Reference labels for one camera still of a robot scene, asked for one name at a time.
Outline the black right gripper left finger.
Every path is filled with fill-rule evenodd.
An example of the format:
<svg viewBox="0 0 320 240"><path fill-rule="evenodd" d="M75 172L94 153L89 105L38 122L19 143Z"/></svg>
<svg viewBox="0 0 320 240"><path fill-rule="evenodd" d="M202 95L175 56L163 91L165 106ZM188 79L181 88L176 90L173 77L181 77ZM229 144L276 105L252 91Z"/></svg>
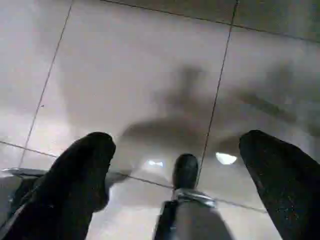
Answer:
<svg viewBox="0 0 320 240"><path fill-rule="evenodd" d="M0 171L3 240L84 240L93 214L109 200L105 179L113 138L92 132L72 143L49 170Z"/></svg>

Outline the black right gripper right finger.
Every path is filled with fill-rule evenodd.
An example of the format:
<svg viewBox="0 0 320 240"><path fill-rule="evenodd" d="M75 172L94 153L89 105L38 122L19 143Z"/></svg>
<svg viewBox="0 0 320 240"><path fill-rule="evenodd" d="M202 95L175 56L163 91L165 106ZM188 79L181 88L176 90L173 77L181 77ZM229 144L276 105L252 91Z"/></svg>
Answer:
<svg viewBox="0 0 320 240"><path fill-rule="evenodd" d="M240 156L284 240L320 238L320 165L297 146L260 130L239 139Z"/></svg>

